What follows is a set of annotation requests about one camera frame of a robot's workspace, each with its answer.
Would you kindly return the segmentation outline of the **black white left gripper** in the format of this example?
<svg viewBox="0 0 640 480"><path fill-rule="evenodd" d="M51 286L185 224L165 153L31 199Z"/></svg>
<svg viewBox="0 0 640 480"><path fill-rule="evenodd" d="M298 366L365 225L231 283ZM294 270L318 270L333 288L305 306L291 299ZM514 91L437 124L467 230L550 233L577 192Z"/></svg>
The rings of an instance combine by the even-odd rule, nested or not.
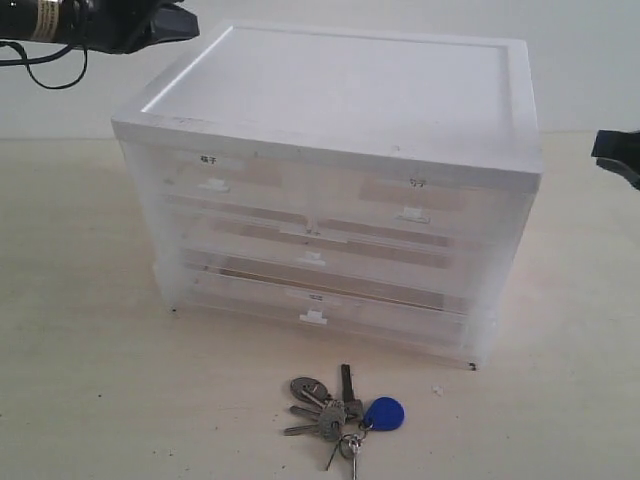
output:
<svg viewBox="0 0 640 480"><path fill-rule="evenodd" d="M88 6L85 35L76 49L129 55L200 35L197 16L181 1L106 0Z"/></svg>

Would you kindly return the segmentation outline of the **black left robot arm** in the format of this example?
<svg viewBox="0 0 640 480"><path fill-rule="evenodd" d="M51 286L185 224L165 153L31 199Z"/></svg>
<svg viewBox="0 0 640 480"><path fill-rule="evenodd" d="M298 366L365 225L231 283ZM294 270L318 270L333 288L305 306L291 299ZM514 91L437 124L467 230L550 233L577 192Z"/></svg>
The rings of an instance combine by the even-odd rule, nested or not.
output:
<svg viewBox="0 0 640 480"><path fill-rule="evenodd" d="M1 38L132 54L149 46L183 42L200 34L197 16L178 1L3 1Z"/></svg>

